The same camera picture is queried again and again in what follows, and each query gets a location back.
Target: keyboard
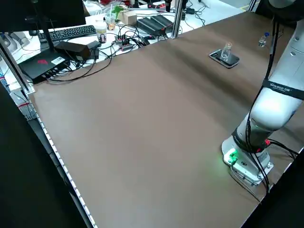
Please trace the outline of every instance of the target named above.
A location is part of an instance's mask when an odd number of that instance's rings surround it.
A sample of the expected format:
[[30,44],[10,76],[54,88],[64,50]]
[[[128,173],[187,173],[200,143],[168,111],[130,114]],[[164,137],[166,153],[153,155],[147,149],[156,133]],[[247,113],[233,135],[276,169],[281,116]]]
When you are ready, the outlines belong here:
[[[96,30],[93,25],[86,25],[77,28],[68,28],[64,30],[58,30],[50,32],[52,41],[62,41],[65,39],[73,39],[77,37],[85,37],[96,34]],[[38,33],[40,43],[46,43],[47,39],[44,33]]]

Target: black power adapter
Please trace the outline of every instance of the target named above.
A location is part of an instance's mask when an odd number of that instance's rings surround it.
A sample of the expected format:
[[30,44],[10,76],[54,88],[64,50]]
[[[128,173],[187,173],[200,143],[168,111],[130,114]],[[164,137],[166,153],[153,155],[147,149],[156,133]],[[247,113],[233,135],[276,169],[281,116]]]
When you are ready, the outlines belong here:
[[61,41],[55,46],[55,50],[58,53],[68,55],[73,61],[85,61],[90,57],[88,46],[83,44]]
[[87,45],[90,50],[89,59],[98,59],[99,58],[99,50],[98,47],[101,46],[101,43],[98,41],[93,41]]
[[194,8],[186,8],[186,14],[195,14]]

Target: metal pole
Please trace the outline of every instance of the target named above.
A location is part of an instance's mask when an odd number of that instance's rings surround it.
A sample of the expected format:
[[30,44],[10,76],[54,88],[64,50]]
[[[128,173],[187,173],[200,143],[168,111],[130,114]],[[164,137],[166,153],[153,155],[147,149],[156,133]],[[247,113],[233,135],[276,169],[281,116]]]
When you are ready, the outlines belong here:
[[11,55],[10,51],[6,47],[2,37],[0,36],[0,55],[3,57],[3,60],[8,65],[9,69],[15,76],[17,82],[20,84],[21,88],[26,94],[31,94],[35,92],[34,88],[29,85],[27,79],[23,75],[20,67],[16,63],[14,57]]
[[172,29],[171,37],[173,39],[177,38],[179,35],[180,25],[181,25],[181,14],[182,14],[182,0],[175,1],[175,5],[177,5]]

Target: led strip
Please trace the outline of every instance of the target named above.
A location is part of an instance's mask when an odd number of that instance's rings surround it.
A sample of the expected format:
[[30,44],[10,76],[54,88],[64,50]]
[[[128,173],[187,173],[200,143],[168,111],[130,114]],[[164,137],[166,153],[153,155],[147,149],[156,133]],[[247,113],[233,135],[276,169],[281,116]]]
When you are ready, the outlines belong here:
[[91,213],[90,213],[88,207],[86,206],[86,203],[85,203],[84,199],[82,198],[82,196],[81,196],[81,194],[80,194],[80,192],[79,192],[79,190],[78,190],[78,188],[77,188],[75,182],[73,181],[73,179],[72,179],[72,177],[71,177],[71,174],[69,173],[69,171],[68,171],[68,169],[67,169],[67,166],[65,165],[65,163],[64,163],[63,160],[62,160],[62,158],[60,157],[60,154],[58,153],[58,150],[57,150],[57,148],[56,148],[56,146],[55,146],[53,140],[51,139],[51,137],[50,137],[50,135],[49,135],[47,129],[45,128],[44,124],[42,123],[42,121],[41,121],[41,119],[40,119],[40,117],[39,117],[39,115],[38,115],[38,113],[37,113],[37,111],[36,111],[36,109],[35,109],[33,103],[31,102],[31,100],[30,100],[29,98],[28,98],[28,100],[29,100],[29,102],[31,103],[31,105],[32,105],[32,107],[33,107],[33,110],[35,111],[35,114],[36,114],[36,116],[37,116],[37,119],[38,119],[38,121],[39,121],[39,124],[40,124],[40,126],[41,126],[41,128],[42,128],[42,130],[43,130],[43,132],[44,132],[44,134],[45,134],[45,136],[47,137],[47,140],[48,140],[48,142],[50,143],[50,145],[51,145],[51,147],[52,147],[52,149],[53,149],[53,151],[54,151],[54,154],[57,156],[57,158],[58,158],[58,160],[59,160],[59,162],[60,162],[60,164],[61,164],[61,167],[63,168],[64,172],[66,173],[66,176],[68,177],[68,180],[70,181],[71,185],[73,186],[73,189],[74,189],[76,195],[78,196],[78,199],[79,199],[79,201],[80,201],[80,203],[81,203],[83,209],[85,210],[86,215],[87,215],[88,218],[90,219],[90,221],[91,221],[93,227],[94,227],[94,228],[98,228],[98,226],[96,225],[96,223],[95,223],[95,221],[94,221],[94,219],[93,219],[93,216],[91,215]]

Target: red light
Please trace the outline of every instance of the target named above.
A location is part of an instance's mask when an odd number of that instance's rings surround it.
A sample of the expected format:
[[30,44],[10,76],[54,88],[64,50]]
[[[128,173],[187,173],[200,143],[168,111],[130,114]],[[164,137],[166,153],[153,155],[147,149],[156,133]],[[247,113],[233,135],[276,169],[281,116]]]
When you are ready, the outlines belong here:
[[268,139],[265,140],[265,143],[267,146],[269,146],[271,144],[271,142]]
[[40,59],[40,60],[37,61],[37,63],[46,64],[46,65],[48,64],[48,62],[45,59]]

